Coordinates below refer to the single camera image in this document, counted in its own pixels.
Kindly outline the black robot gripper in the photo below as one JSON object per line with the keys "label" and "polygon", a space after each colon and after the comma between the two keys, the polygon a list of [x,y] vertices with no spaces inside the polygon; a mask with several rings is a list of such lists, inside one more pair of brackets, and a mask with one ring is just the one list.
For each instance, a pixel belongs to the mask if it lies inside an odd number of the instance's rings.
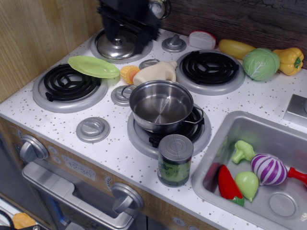
{"label": "black robot gripper", "polygon": [[97,10],[103,18],[108,40],[119,34],[120,26],[137,33],[135,54],[140,54],[152,40],[158,38],[162,23],[150,10],[148,0],[101,0]]}

